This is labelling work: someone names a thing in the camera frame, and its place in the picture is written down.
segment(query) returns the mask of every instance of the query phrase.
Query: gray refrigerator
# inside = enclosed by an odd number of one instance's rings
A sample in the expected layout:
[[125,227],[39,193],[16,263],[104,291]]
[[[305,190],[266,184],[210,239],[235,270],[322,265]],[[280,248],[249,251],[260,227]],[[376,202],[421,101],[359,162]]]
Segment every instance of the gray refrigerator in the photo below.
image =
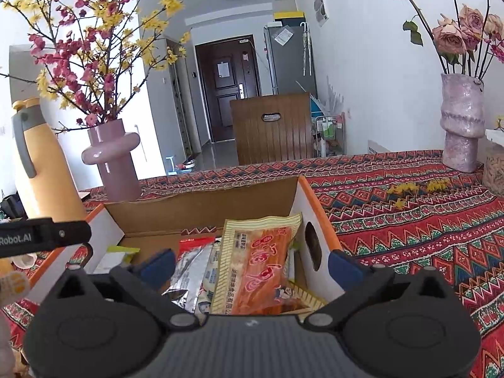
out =
[[294,35],[284,46],[275,40],[276,34],[281,29],[280,26],[264,28],[273,93],[276,95],[302,93],[303,89],[297,83],[299,82],[306,91],[317,98],[313,55],[312,75],[310,75],[308,52],[306,52],[306,75],[303,75],[303,27],[291,27]]

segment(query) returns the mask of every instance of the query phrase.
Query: red tablecloth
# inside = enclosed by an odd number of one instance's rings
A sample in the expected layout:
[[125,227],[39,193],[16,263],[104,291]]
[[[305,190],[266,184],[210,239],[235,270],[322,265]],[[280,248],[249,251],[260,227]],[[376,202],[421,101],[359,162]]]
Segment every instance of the red tablecloth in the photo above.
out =
[[[142,198],[293,175],[307,178],[342,246],[362,263],[387,264],[405,274],[437,267],[482,336],[471,377],[504,376],[504,199],[481,185],[481,170],[453,171],[442,164],[440,151],[330,157],[144,180]],[[425,186],[435,178],[448,179],[448,188],[428,193]],[[399,196],[387,190],[403,182],[415,182],[420,190],[403,196],[404,208],[397,209]],[[93,189],[87,208],[105,200],[104,189]]]

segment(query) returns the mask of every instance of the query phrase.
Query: tablecloth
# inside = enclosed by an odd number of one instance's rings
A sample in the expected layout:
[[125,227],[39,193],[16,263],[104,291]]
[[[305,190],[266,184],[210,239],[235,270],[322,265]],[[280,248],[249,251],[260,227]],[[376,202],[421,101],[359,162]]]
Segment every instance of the tablecloth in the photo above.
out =
[[[481,168],[457,172],[441,157],[441,151],[396,152],[196,172],[141,181],[142,198],[304,175],[343,248],[363,264],[383,263],[404,274],[435,266],[443,273],[482,336],[471,377],[503,377],[504,199],[481,185]],[[447,187],[428,192],[433,179],[447,179]],[[409,182],[419,187],[414,195],[388,192]],[[402,208],[395,207],[398,198]],[[92,189],[86,207],[105,200],[103,188]]]

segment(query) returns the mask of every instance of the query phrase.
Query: floor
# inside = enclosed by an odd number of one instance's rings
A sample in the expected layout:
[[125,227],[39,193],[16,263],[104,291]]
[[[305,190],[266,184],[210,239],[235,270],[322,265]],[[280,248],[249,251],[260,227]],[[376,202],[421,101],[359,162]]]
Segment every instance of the floor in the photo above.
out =
[[228,168],[239,166],[238,154],[234,140],[208,142],[203,145],[201,153],[196,157],[194,171],[213,170],[218,168]]

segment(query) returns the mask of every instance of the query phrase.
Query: purple ceramic vase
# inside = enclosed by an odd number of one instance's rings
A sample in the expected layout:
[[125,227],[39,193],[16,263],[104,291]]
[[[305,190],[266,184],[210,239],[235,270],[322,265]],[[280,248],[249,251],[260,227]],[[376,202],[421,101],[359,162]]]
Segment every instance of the purple ceramic vase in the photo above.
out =
[[125,133],[121,119],[89,128],[88,134],[91,146],[82,152],[82,161],[98,165],[108,200],[137,200],[142,189],[130,152],[140,144],[140,136]]
[[441,127],[446,131],[443,163],[461,172],[476,170],[478,139],[485,135],[483,82],[462,74],[442,74]]

